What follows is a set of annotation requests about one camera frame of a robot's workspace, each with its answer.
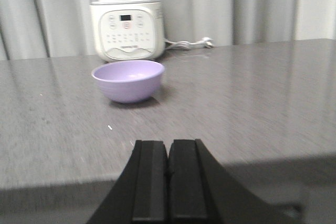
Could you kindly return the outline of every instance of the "curtain fold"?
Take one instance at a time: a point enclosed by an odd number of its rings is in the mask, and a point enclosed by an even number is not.
[[[6,48],[8,54],[0,58],[47,56],[34,0],[0,0],[0,23],[2,47]]]
[[[160,0],[171,41],[336,37],[336,0]],[[94,54],[89,0],[0,0],[0,59]]]

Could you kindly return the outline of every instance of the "table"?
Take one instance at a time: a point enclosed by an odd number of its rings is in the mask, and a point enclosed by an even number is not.
[[[0,210],[103,195],[137,139],[169,149],[201,138],[246,183],[268,166],[265,181],[336,182],[335,48],[317,39],[167,51],[160,90],[128,105],[96,87],[98,56],[1,61]]]

